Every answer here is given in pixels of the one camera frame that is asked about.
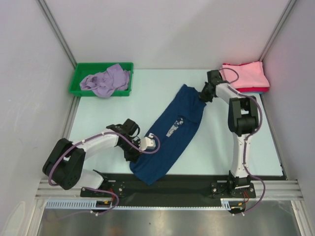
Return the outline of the navy blue t shirt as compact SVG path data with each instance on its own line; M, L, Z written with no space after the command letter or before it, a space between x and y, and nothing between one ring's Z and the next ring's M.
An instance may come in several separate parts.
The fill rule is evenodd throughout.
M205 106L195 88L181 86L147 132L158 137L160 149L154 154L141 154L129 165L138 179L151 185L167 174L197 133Z

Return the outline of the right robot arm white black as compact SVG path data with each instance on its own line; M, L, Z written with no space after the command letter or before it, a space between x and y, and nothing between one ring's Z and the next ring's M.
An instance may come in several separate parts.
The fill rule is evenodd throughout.
M214 98L220 98L228 105L227 123L233 135L233 160L227 183L224 187L215 184L212 192L240 198L246 190L253 188L248 157L252 136L262 125L262 109L254 96L240 93L231 82L224 80L220 70L207 72L207 82L199 93L201 101L212 102Z

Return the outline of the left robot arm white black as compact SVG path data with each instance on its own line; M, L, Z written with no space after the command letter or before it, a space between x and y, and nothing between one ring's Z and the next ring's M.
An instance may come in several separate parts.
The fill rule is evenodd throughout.
M108 193L107 177L97 170L84 169L84 162L96 154L114 147L120 147L128 161L140 155L140 127L127 119L123 124L109 125L102 132L76 143L62 138L57 141L42 171L48 177L50 186L64 190L73 187L87 187L97 196Z

